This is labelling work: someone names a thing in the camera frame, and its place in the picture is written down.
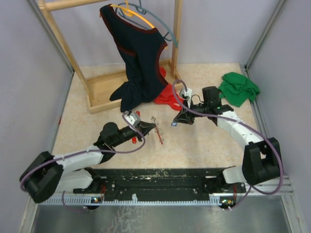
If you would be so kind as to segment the metal key holder red handle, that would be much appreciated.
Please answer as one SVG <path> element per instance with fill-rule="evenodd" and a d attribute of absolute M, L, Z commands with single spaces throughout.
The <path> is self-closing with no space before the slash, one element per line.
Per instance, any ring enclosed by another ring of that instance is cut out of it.
<path fill-rule="evenodd" d="M 156 134 L 157 134 L 157 136 L 158 136 L 158 139 L 159 139 L 160 144 L 161 144 L 161 145 L 164 145 L 164 138 L 162 137 L 162 136 L 163 136 L 163 131 L 162 131 L 161 128 L 159 127 L 159 122 L 158 122 L 157 118 L 154 117 L 154 116 L 152 116 L 152 117 L 151 117 L 151 122 L 152 122 L 153 124 L 155 124 L 154 130 L 155 130 L 155 132 L 156 132 Z"/>

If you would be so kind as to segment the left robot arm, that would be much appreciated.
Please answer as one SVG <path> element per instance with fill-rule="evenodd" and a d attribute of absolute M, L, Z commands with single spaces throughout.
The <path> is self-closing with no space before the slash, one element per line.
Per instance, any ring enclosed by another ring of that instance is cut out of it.
<path fill-rule="evenodd" d="M 110 160 L 115 147 L 137 137 L 145 136 L 156 127 L 154 123 L 140 121 L 119 129 L 114 122 L 106 123 L 98 140 L 84 151 L 67 155 L 40 153 L 21 175 L 20 187 L 35 203 L 42 203 L 54 193 L 99 193 L 104 185 L 101 177 L 91 168 Z"/>

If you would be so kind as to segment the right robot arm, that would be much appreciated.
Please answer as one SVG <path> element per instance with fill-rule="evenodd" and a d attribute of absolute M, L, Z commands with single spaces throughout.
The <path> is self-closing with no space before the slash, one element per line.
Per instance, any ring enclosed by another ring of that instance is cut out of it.
<path fill-rule="evenodd" d="M 272 180 L 282 175 L 282 162 L 279 142 L 275 138 L 265 138 L 246 125 L 229 105 L 223 105 L 219 90 L 215 86 L 202 89 L 204 101 L 194 104 L 192 90 L 183 87 L 180 97 L 183 108 L 174 118 L 172 125 L 178 123 L 192 125 L 195 118 L 207 117 L 219 128 L 227 132 L 243 150 L 240 166 L 223 169 L 217 174 L 217 186 L 228 192 L 235 183 L 248 183 L 251 186 Z"/>

